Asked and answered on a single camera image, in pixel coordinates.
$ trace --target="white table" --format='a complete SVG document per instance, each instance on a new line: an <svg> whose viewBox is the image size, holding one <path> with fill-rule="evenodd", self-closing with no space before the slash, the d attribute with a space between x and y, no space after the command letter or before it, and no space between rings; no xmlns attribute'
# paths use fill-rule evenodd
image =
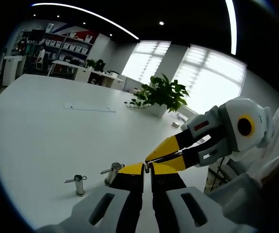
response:
<svg viewBox="0 0 279 233"><path fill-rule="evenodd" d="M52 74L53 70L55 69L56 64L74 68L75 69L75 72L74 72L75 81L87 83L89 80L90 74L95 73L95 74L105 77L105 80L104 80L102 86L106 86L106 87L118 89L118 90L122 90L122 88L123 88L122 84L124 81L117 77L114 77L112 75L105 74L102 72L98 72L98 71L95 71L92 69L80 67L80 66L77 66L74 64L70 64L69 62L59 61L59 60L52 62L52 66L48 72L48 76L50 76Z"/></svg>
<svg viewBox="0 0 279 233"><path fill-rule="evenodd" d="M180 129L174 119L127 109L131 94L88 83L24 74L0 95L0 180L10 200L32 228L57 224L82 200L74 183L86 175L86 195L103 185L112 162L143 162L166 137ZM109 107L116 113L65 109L72 102ZM187 186L203 191L208 167L180 172ZM143 210L137 232L158 229L145 175Z"/></svg>
<svg viewBox="0 0 279 233"><path fill-rule="evenodd" d="M23 74L26 56L4 56L5 60L2 85L8 86L16 77Z"/></svg>

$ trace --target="ceiling light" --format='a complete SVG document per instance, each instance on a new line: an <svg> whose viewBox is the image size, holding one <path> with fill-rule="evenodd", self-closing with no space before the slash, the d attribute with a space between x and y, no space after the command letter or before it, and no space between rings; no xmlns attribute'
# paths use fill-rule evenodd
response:
<svg viewBox="0 0 279 233"><path fill-rule="evenodd" d="M103 20L105 20L105 21L107 21L107 22L109 22L109 23L115 25L115 26L118 27L119 29L125 31L127 34L129 34L129 35L131 35L132 37L134 37L136 40L139 39L139 38L138 38L137 36L135 36L133 33L129 32L128 30L126 30L125 28L123 28L123 27L121 27L120 25L116 24L115 22L112 22L111 20L109 20L109 19L107 19L107 18L105 18L105 17L103 17L103 16L100 16L100 15L98 15L98 14L96 14L96 13L93 13L93 12L91 12L91 11L84 10L84 9L82 9L82 8L80 8L80 7L70 6L70 5L61 4L61 3L35 3L35 4L33 4L32 6L41 6L41 5L64 6L64 7L73 8L73 9L76 9L76 10L79 10L79 11L84 11L84 12L86 12L86 13L89 13L89 14L91 14L91 15L94 15L94 16L96 16L96 17L98 17L98 18L101 18L101 19L103 19Z"/></svg>
<svg viewBox="0 0 279 233"><path fill-rule="evenodd" d="M231 53L236 54L236 44L237 44L237 31L236 31L236 17L235 9L232 0L226 0L229 18L230 18L230 27L231 27Z"/></svg>

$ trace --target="window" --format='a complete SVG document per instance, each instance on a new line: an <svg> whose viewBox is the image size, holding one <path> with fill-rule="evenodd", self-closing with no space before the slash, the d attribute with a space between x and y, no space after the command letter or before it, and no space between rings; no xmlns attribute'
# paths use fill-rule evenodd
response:
<svg viewBox="0 0 279 233"><path fill-rule="evenodd" d="M140 42L126 63L122 75L150 84L150 77L158 69L169 45L168 41Z"/></svg>
<svg viewBox="0 0 279 233"><path fill-rule="evenodd" d="M185 85L188 107L203 114L238 97L243 86L246 64L214 50L191 46L174 79Z"/></svg>

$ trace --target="white pot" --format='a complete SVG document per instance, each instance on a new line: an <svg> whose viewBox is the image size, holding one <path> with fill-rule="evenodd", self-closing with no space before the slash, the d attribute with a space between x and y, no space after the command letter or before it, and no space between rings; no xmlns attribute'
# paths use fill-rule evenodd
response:
<svg viewBox="0 0 279 233"><path fill-rule="evenodd" d="M166 110L167 110L167 106L165 104L162 104L161 106L158 104L155 104L155 105L147 108L147 111L156 117L162 117L164 115L164 113L166 112Z"/></svg>

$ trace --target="ceiling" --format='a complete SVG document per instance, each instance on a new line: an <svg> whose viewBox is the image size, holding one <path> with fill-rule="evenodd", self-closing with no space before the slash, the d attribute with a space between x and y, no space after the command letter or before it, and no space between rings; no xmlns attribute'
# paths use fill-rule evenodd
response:
<svg viewBox="0 0 279 233"><path fill-rule="evenodd" d="M247 63L248 69L279 91L279 0L272 0L270 5L255 3L260 1L233 0L237 20L236 58ZM140 40L166 40L186 46L197 44L226 54L231 51L225 0L178 1L178 4L152 0L127 3L67 0L58 3L99 14L129 30ZM113 34L112 40L121 44L136 42L132 36L103 19L66 7L31 7L25 18L58 20L107 36Z"/></svg>

